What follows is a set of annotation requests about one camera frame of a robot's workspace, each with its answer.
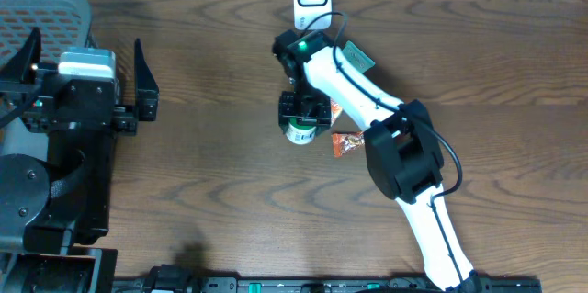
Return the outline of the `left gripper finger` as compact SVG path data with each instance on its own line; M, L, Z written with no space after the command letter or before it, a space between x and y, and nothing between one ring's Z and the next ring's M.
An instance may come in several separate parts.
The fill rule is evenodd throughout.
M5 83L33 83L35 73L32 65L40 62L41 33L35 27L24 46L8 61L1 70L1 81Z
M156 121L159 87L145 60L141 40L134 42L135 108L139 121Z

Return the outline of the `green wet wipes packet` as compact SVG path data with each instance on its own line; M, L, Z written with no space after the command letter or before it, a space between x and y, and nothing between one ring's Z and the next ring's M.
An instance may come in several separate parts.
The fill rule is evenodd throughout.
M347 61L360 73L365 73L376 64L351 40L348 40L343 48L343 55Z

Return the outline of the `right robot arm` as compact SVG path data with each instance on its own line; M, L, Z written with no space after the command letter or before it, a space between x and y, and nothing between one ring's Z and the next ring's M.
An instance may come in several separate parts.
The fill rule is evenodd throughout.
M409 221L429 280L451 292L475 291L473 265L444 200L442 153L456 153L435 131L426 107L380 89L320 31L299 36L288 30L276 37L272 53L293 86L278 101L285 136L298 145L310 143L331 128L331 105L339 105L362 133L374 184Z

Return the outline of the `small orange box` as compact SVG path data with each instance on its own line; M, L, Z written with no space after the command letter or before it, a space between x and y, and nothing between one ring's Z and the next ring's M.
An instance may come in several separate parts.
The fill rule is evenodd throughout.
M343 112L343 108L335 102L333 99L330 100L331 109L331 125L333 125Z

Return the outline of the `red chocolate bar wrapper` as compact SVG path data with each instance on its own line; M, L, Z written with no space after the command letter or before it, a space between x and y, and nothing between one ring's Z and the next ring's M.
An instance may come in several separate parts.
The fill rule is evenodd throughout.
M362 132L336 132L331 134L331 138L335 158L340 158L365 144Z

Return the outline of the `green lid white jar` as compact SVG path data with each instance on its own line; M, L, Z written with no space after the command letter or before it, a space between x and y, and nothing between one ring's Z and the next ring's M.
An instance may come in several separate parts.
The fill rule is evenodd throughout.
M285 135L289 141L297 145L311 143L316 136L316 126L300 125L295 118L288 121Z

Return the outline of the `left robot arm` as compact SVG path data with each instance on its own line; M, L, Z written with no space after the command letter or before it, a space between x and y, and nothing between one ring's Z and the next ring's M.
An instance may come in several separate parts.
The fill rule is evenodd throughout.
M126 105L112 51L71 48L41 60L31 30L1 70L2 116L48 138L44 159L1 159L1 289L4 292L110 292L118 253L98 249L107 235L119 135L153 121L159 88L141 45L134 48L134 101Z

